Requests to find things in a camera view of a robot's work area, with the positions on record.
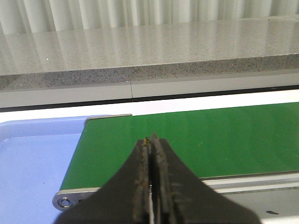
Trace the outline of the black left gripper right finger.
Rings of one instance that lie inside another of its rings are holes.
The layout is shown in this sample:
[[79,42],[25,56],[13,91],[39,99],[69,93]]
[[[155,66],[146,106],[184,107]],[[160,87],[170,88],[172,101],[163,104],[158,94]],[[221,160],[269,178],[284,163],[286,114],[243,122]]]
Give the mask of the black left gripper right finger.
[[251,210],[216,193],[177,156],[166,139],[151,138],[154,220],[158,224],[259,224]]

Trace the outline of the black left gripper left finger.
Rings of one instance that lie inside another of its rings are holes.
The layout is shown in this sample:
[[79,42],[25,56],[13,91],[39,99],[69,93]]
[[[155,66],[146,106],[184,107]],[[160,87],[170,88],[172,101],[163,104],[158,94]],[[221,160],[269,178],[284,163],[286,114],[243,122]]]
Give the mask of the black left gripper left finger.
[[56,224],[149,224],[150,141],[138,140],[127,160],[97,192],[63,212]]

